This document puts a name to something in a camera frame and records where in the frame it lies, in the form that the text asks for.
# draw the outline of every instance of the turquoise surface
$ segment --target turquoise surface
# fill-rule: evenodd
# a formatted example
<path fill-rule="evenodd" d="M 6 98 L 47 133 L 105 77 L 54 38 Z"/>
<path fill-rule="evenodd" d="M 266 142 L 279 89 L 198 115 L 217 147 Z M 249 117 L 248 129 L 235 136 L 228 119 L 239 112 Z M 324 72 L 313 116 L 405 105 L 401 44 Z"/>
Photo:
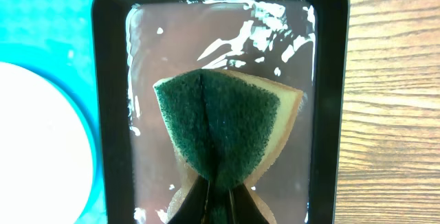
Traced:
<path fill-rule="evenodd" d="M 56 85 L 89 130 L 95 162 L 89 202 L 76 223 L 107 223 L 91 29 L 93 0 L 0 0 L 0 61 Z"/>

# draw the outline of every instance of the baking pan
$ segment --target baking pan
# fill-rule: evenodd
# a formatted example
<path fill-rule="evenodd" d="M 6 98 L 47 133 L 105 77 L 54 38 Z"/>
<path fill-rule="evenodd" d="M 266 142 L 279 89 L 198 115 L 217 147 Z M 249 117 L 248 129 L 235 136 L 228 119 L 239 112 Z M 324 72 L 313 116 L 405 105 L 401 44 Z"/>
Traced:
<path fill-rule="evenodd" d="M 302 92 L 284 149 L 247 190 L 268 223 L 332 223 L 348 15 L 349 0 L 95 0 L 109 223 L 165 223 L 185 199 L 153 84 L 198 68 Z"/>

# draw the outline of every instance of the sponge edge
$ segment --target sponge edge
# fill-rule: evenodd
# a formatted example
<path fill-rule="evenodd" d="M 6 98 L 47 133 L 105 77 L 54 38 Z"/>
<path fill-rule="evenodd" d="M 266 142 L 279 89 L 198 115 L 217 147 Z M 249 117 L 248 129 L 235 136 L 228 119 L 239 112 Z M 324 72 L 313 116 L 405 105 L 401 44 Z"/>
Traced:
<path fill-rule="evenodd" d="M 216 71 L 232 77 L 240 78 L 249 84 L 257 85 L 258 87 L 272 92 L 280 99 L 280 106 L 276 111 L 277 118 L 274 123 L 272 134 L 269 137 L 265 154 L 254 172 L 245 180 L 245 185 L 250 188 L 255 185 L 264 172 L 266 172 L 267 169 L 269 169 L 269 167 L 276 161 L 276 158 L 278 158 L 286 145 L 290 132 L 294 126 L 296 116 L 298 115 L 298 107 L 301 103 L 303 92 L 301 90 L 297 90 L 281 83 L 258 76 L 250 76 L 240 72 L 224 69 Z"/>

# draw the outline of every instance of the wooden table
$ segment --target wooden table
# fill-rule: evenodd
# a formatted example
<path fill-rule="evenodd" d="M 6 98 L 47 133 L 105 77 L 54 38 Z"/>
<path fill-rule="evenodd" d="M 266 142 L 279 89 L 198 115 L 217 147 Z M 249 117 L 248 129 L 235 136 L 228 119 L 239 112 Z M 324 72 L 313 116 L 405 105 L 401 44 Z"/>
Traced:
<path fill-rule="evenodd" d="M 440 0 L 351 0 L 335 223 L 440 223 Z"/>

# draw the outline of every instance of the soapy water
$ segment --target soapy water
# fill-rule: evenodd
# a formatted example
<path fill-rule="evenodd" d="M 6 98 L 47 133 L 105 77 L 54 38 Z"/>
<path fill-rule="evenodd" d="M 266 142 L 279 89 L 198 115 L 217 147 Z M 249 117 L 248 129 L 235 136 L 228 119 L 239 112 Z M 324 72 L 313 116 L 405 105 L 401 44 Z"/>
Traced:
<path fill-rule="evenodd" d="M 168 204 L 181 186 L 152 85 L 204 68 L 240 71 L 304 92 L 286 147 L 252 188 L 278 224 L 304 223 L 314 101 L 313 6 L 303 0 L 188 0 L 134 5 L 126 21 L 137 222 L 166 222 Z"/>

